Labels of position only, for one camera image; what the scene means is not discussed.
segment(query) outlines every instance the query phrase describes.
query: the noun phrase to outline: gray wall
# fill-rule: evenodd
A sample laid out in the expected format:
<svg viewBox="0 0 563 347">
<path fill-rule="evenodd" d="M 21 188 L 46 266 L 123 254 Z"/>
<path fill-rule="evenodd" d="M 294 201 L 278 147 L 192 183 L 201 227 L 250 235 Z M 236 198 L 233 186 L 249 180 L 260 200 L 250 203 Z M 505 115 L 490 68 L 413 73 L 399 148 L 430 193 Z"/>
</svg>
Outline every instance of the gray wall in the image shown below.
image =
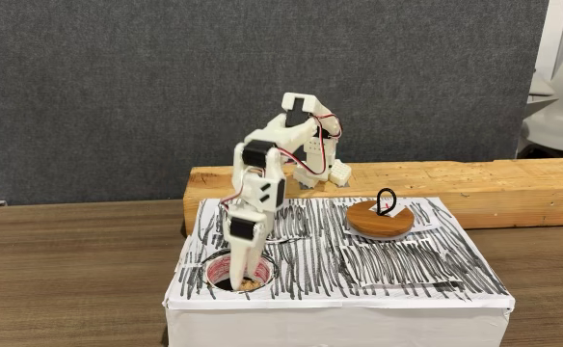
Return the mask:
<svg viewBox="0 0 563 347">
<path fill-rule="evenodd" d="M 0 1 L 0 199 L 179 198 L 284 92 L 344 161 L 511 158 L 547 3 Z"/>
</svg>

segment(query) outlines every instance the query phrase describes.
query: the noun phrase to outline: table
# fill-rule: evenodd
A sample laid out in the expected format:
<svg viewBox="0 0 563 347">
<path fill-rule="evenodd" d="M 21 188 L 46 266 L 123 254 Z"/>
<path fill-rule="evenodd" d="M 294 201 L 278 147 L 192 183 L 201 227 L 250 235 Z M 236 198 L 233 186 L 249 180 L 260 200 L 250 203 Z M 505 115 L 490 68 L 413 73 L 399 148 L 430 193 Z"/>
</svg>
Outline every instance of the table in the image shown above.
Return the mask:
<svg viewBox="0 0 563 347">
<path fill-rule="evenodd" d="M 0 207 L 0 346 L 162 346 L 181 200 Z M 502 346 L 563 346 L 563 227 L 470 230 L 517 299 Z"/>
</svg>

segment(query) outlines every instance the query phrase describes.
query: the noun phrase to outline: white robotic arm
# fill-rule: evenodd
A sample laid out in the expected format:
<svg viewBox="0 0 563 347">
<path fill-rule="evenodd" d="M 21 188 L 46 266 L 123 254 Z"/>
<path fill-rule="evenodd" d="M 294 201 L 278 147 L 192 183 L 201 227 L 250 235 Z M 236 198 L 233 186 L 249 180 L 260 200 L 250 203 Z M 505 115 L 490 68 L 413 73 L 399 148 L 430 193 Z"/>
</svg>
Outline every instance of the white robotic arm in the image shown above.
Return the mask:
<svg viewBox="0 0 563 347">
<path fill-rule="evenodd" d="M 221 201 L 227 211 L 223 229 L 224 238 L 230 244 L 230 283 L 234 290 L 238 290 L 246 268 L 248 276 L 254 275 L 266 238 L 273 230 L 275 211 L 282 206 L 285 196 L 282 156 L 297 161 L 299 165 L 293 176 L 307 186 L 327 179 L 344 185 L 350 176 L 350 168 L 335 160 L 335 145 L 341 135 L 337 117 L 308 94 L 286 93 L 281 106 L 286 113 L 249 134 L 234 149 L 232 186 L 236 194 Z M 305 113 L 308 119 L 286 127 L 286 115 L 291 111 Z M 300 146 L 308 154 L 307 164 L 292 154 Z M 227 205 L 235 198 L 241 201 Z"/>
</svg>

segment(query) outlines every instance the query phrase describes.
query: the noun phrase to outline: hole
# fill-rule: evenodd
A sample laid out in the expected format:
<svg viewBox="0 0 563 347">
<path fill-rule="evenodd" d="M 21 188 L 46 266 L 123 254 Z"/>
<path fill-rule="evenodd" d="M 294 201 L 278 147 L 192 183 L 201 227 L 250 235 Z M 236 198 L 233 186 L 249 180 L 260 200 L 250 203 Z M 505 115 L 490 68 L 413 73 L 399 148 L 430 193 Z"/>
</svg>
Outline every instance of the hole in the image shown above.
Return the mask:
<svg viewBox="0 0 563 347">
<path fill-rule="evenodd" d="M 233 291 L 230 284 L 230 254 L 221 255 L 212 259 L 206 264 L 206 280 L 212 283 L 214 287 Z M 273 274 L 273 264 L 267 259 L 261 257 L 258 266 L 255 268 L 255 275 L 250 277 L 247 271 L 243 274 L 245 290 L 240 291 L 253 291 L 261 288 L 268 283 Z"/>
</svg>

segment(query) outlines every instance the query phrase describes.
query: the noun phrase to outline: wooden beam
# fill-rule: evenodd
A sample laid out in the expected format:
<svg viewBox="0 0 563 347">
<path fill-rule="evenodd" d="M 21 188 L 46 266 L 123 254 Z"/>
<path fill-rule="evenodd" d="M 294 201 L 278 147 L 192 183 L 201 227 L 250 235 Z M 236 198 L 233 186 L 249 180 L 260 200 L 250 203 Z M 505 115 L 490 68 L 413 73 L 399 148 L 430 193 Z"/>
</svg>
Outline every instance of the wooden beam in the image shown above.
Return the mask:
<svg viewBox="0 0 563 347">
<path fill-rule="evenodd" d="M 439 197 L 464 228 L 563 226 L 563 159 L 489 163 L 409 162 L 350 164 L 350 187 L 319 183 L 302 190 L 289 177 L 287 198 L 375 197 L 392 188 L 399 197 Z M 193 168 L 183 197 L 187 232 L 199 201 L 234 191 L 231 167 Z"/>
</svg>

